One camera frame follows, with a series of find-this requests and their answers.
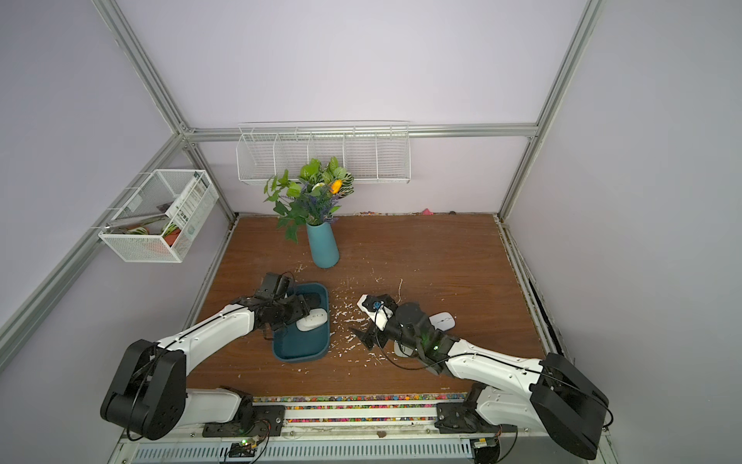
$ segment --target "wire basket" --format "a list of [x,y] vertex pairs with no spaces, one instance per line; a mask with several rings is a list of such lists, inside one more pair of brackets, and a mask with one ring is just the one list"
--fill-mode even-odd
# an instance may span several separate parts
[[296,179],[312,158],[327,163],[337,157],[357,183],[410,182],[410,133],[406,126],[240,128],[237,172],[248,184],[264,184],[273,175],[289,170]]
[[205,171],[156,169],[98,236],[129,263],[181,263],[218,198]]

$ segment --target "computer mouse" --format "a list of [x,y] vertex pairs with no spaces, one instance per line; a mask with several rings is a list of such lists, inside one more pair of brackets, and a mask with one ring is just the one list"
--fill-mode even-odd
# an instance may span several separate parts
[[303,317],[296,321],[296,328],[302,332],[308,332],[311,329],[320,327],[325,322],[327,322],[327,311],[322,308],[315,308],[309,311],[307,317]]

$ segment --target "wooden tabletop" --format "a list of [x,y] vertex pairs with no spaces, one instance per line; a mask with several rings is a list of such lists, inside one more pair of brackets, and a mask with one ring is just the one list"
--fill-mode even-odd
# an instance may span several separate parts
[[[378,347],[369,352],[349,330],[370,321],[355,306],[364,293],[417,301],[432,315],[456,318],[449,333],[488,350],[543,357],[538,335],[491,215],[353,216],[332,225],[340,249],[333,268],[312,262],[306,230],[299,244],[283,238],[275,218],[238,223],[199,315],[212,316],[251,295],[266,272],[293,272],[299,284],[329,290],[332,337],[317,361],[287,364],[260,331],[234,340],[188,377],[190,388],[237,388],[256,396],[321,396],[468,391],[471,381],[399,369]],[[392,353],[392,343],[385,351]],[[398,364],[419,367],[416,360]]]

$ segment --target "teal plastic tray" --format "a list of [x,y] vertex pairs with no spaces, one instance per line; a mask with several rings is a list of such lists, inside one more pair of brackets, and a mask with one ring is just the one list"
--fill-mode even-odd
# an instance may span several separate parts
[[274,333],[273,356],[281,362],[315,361],[325,356],[329,349],[329,293],[324,285],[315,283],[297,285],[295,292],[297,295],[319,294],[320,307],[327,311],[327,322],[307,332],[296,328],[294,323]]

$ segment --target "white wire basket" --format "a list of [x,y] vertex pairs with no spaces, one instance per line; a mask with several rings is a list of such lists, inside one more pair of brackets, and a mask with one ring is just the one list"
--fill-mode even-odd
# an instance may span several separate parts
[[263,185],[285,169],[296,179],[312,158],[337,157],[357,183],[410,182],[410,133],[406,125],[345,128],[240,127],[237,172],[248,184]]
[[129,263],[182,263],[218,198],[206,171],[156,169],[98,236]]

